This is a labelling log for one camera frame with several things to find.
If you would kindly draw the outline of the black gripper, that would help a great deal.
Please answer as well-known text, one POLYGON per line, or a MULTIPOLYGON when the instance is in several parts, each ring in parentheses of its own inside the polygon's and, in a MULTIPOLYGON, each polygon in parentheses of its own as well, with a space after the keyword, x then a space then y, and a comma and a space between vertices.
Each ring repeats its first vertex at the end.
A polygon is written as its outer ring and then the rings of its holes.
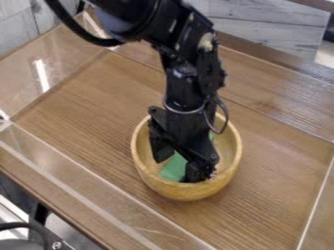
MULTIPOLYGON (((174 155, 177 145, 210 134, 216 110, 217 103, 212 98, 201 100, 194 106, 173 106, 169 99, 165 99, 163 107, 149 108, 149 139, 157 163, 174 155)), ((217 155, 208 159, 187 158, 183 182, 199 183, 209 180, 217 164, 217 155)))

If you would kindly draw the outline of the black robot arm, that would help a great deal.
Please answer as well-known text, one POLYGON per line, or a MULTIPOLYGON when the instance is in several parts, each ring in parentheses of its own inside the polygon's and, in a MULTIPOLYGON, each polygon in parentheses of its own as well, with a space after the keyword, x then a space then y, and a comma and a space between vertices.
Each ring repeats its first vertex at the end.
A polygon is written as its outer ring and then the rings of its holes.
POLYGON ((216 113, 226 110, 218 90, 226 71, 218 55, 214 24, 183 0, 87 0, 107 39, 93 35, 75 21, 61 0, 45 0, 63 24, 87 42, 113 47, 146 41, 158 51, 167 78, 163 106, 149 109, 149 139, 154 160, 175 153, 186 160, 185 183, 208 180, 220 163, 210 134, 216 113))

